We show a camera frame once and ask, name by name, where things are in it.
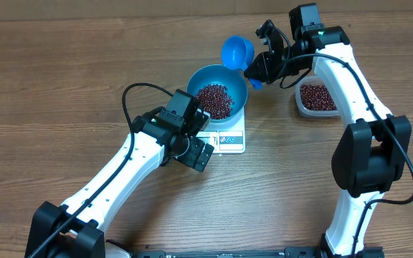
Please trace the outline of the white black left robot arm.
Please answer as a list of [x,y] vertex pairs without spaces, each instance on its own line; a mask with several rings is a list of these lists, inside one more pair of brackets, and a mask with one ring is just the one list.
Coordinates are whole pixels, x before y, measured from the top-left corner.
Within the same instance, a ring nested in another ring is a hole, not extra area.
[[208,123],[201,103],[181,90],[166,107],[136,117],[120,150],[89,183],[60,206],[46,201],[36,210],[26,257],[130,257],[105,238],[112,220],[139,183],[169,161],[204,170],[214,148],[196,135]]

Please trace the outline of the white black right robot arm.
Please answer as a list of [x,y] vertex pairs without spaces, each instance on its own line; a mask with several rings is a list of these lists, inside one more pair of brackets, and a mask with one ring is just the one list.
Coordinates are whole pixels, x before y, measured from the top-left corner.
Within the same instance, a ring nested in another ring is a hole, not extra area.
[[340,189],[333,221],[318,247],[288,247],[285,256],[382,257],[382,248],[365,247],[364,235],[376,205],[385,202],[403,170],[412,168],[407,155],[411,123],[393,115],[375,95],[345,31],[325,26],[316,4],[297,6],[289,19],[290,36],[269,20],[256,30],[267,51],[254,58],[244,75],[259,88],[313,72],[327,87],[344,132],[331,159]]

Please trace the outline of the blue plastic measuring scoop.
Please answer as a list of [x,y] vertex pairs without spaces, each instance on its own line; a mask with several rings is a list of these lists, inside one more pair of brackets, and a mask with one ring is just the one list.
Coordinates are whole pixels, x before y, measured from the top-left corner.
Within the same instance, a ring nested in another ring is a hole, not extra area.
[[223,65],[230,70],[245,70],[252,64],[255,56],[254,45],[241,36],[231,36],[222,47],[221,59]]

